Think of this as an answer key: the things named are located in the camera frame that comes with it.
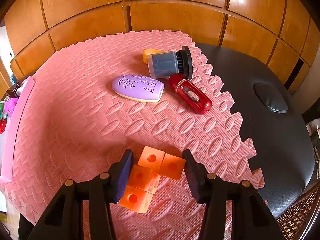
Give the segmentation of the pink white cardboard box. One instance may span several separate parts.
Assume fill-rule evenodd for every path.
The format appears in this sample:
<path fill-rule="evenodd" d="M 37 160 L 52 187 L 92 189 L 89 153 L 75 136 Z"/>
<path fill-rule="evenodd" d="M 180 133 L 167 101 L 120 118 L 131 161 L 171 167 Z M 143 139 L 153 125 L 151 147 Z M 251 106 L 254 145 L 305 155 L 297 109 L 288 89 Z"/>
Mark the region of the pink white cardboard box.
<path fill-rule="evenodd" d="M 1 184 L 11 182 L 13 179 L 13 157 L 17 130 L 34 85 L 35 81 L 31 76 L 22 82 L 22 86 L 18 89 L 18 102 L 12 118 L 7 118 L 4 132 L 1 134 Z"/>

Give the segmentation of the orange block cube toy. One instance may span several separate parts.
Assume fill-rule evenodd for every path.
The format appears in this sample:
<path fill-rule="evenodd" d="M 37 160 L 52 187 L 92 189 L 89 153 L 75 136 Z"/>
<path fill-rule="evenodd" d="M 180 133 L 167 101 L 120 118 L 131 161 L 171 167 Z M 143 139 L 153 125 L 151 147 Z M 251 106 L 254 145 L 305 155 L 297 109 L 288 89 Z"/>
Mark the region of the orange block cube toy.
<path fill-rule="evenodd" d="M 133 165 L 119 205 L 136 213 L 146 213 L 161 177 L 180 180 L 185 160 L 145 146 L 138 163 Z"/>

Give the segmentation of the pink foam puzzle mat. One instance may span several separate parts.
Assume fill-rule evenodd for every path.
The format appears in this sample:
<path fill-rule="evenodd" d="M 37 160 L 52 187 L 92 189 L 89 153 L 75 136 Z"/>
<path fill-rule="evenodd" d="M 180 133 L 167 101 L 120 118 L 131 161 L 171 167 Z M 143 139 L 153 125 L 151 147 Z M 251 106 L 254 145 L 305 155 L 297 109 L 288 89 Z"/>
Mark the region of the pink foam puzzle mat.
<path fill-rule="evenodd" d="M 212 109 L 196 114 L 170 88 L 158 102 L 122 98 L 112 80 L 124 74 L 148 75 L 146 48 L 163 51 L 188 46 L 193 83 Z M 251 170 L 256 151 L 241 139 L 240 113 L 221 92 L 222 80 L 185 33 L 141 31 L 97 37 L 56 51 L 33 75 L 14 149 L 13 179 L 1 185 L 12 205 L 36 223 L 68 179 L 87 181 L 108 170 L 126 149 L 138 159 L 145 146 L 172 155 L 189 149 L 209 172 L 226 181 L 265 184 L 261 169 Z"/>

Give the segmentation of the grey cylinder with black cap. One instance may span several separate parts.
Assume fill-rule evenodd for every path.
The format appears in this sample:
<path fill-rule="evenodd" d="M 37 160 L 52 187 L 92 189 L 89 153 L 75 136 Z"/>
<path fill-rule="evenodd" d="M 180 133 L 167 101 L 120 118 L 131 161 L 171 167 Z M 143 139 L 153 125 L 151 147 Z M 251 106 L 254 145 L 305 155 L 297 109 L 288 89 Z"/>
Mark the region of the grey cylinder with black cap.
<path fill-rule="evenodd" d="M 171 77 L 181 74 L 191 80 L 193 76 L 193 63 L 188 46 L 183 46 L 179 51 L 169 51 L 148 55 L 149 74 L 153 79 Z"/>

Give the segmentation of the red cylindrical bottle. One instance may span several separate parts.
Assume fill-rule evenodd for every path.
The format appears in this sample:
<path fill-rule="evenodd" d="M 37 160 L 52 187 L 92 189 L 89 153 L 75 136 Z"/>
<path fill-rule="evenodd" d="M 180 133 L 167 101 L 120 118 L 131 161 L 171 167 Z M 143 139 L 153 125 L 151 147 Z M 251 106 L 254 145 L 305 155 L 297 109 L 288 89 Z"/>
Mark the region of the red cylindrical bottle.
<path fill-rule="evenodd" d="M 169 86 L 180 96 L 197 114 L 204 115 L 212 108 L 212 101 L 199 90 L 188 78 L 176 73 L 169 77 Z"/>

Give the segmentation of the black leather massage table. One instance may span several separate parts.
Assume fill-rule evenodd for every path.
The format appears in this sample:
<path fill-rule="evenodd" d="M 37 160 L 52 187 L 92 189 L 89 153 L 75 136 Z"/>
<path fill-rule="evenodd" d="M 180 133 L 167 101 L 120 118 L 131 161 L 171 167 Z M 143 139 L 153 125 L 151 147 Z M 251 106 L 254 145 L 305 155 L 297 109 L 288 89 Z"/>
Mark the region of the black leather massage table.
<path fill-rule="evenodd" d="M 251 138 L 257 152 L 249 159 L 249 166 L 262 170 L 265 186 L 259 194 L 278 218 L 302 194 L 313 174 L 314 151 L 305 122 L 287 89 L 260 60 L 210 44 L 196 46 L 212 64 L 211 75 L 223 81 L 222 91 L 231 93 L 235 101 L 231 113 L 242 115 L 240 137 Z M 254 90 L 259 84 L 272 87 L 282 96 L 286 113 L 273 112 L 263 105 Z"/>

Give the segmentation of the wicker chair seat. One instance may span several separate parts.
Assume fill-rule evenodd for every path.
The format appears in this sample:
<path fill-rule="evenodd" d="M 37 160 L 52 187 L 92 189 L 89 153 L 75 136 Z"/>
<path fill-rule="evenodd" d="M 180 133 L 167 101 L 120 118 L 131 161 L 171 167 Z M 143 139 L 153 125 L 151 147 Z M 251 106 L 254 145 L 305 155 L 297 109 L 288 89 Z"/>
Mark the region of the wicker chair seat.
<path fill-rule="evenodd" d="M 277 222 L 285 239 L 305 239 L 319 216 L 319 181 L 301 195 Z"/>

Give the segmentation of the small yellow orange object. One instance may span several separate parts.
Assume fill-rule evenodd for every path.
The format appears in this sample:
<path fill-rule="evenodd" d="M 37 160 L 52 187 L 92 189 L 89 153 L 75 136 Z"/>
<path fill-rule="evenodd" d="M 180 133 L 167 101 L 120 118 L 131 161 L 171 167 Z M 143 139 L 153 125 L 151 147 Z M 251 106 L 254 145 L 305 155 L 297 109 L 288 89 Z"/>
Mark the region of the small yellow orange object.
<path fill-rule="evenodd" d="M 158 50 L 158 49 L 144 49 L 142 54 L 143 62 L 147 64 L 149 55 L 158 54 L 162 52 L 163 52 L 162 50 Z"/>

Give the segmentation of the purple oval soap case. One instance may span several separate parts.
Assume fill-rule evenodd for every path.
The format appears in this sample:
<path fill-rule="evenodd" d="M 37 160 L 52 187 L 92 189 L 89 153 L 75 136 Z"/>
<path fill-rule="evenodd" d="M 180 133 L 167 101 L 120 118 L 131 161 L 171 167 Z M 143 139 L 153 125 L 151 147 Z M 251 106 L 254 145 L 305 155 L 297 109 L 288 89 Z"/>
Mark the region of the purple oval soap case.
<path fill-rule="evenodd" d="M 143 75 L 125 74 L 112 81 L 112 89 L 119 96 L 141 102 L 159 102 L 164 83 Z"/>

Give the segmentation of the wooden cabinet wall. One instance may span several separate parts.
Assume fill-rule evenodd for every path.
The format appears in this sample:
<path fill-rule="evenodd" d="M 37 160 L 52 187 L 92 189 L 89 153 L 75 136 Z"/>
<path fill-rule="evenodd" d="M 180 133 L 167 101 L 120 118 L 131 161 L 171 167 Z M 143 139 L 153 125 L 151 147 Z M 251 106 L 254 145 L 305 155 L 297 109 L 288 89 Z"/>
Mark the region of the wooden cabinet wall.
<path fill-rule="evenodd" d="M 71 44 L 141 30 L 255 57 L 291 93 L 312 80 L 319 57 L 319 29 L 300 0 L 1 0 L 2 60 L 16 77 Z"/>

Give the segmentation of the purple plastic cup toy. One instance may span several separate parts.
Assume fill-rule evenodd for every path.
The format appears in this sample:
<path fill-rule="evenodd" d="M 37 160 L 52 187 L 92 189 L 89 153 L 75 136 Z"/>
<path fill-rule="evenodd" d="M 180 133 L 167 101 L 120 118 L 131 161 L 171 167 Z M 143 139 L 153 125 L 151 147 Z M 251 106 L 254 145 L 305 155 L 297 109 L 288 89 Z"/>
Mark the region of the purple plastic cup toy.
<path fill-rule="evenodd" d="M 18 102 L 18 98 L 10 98 L 6 101 L 4 105 L 4 111 L 7 113 L 9 118 L 12 118 L 17 102 Z"/>

